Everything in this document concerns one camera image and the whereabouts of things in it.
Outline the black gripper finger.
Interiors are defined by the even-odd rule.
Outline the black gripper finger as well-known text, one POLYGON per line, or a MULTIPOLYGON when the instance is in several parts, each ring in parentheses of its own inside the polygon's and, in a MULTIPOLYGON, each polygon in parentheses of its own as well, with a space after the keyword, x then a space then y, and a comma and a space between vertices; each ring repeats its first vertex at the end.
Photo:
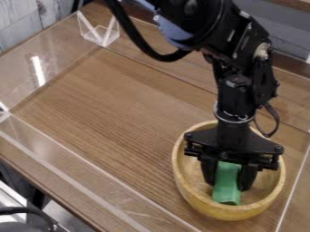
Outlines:
POLYGON ((200 162, 200 170, 206 183, 212 186, 215 183, 215 176, 218 170, 218 161, 206 159, 200 162))
POLYGON ((243 166, 239 172, 239 190, 247 191, 253 187, 257 178, 258 167, 255 165, 243 166))

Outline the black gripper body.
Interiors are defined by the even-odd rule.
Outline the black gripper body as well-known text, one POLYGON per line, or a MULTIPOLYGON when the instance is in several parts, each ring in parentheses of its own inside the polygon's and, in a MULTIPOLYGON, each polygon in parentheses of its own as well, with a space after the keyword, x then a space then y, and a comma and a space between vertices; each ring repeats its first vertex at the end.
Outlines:
POLYGON ((220 161, 278 169, 283 147, 254 132, 251 122, 218 120, 214 126, 184 133, 184 153, 198 159, 203 170, 215 171, 220 161))

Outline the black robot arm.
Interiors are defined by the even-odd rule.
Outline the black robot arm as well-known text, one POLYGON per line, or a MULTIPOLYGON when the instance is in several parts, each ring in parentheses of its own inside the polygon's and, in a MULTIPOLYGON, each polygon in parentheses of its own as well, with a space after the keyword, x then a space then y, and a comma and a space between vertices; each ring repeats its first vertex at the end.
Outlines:
POLYGON ((214 116, 207 130, 184 134, 184 153, 198 158, 204 181, 219 180, 219 163, 241 165, 237 184, 251 188, 257 174, 278 169, 283 147, 271 133, 253 130, 257 110, 274 112, 270 100, 279 82, 273 72, 270 35, 234 0, 150 0, 162 33, 172 45, 200 51, 212 65, 218 88, 214 116))

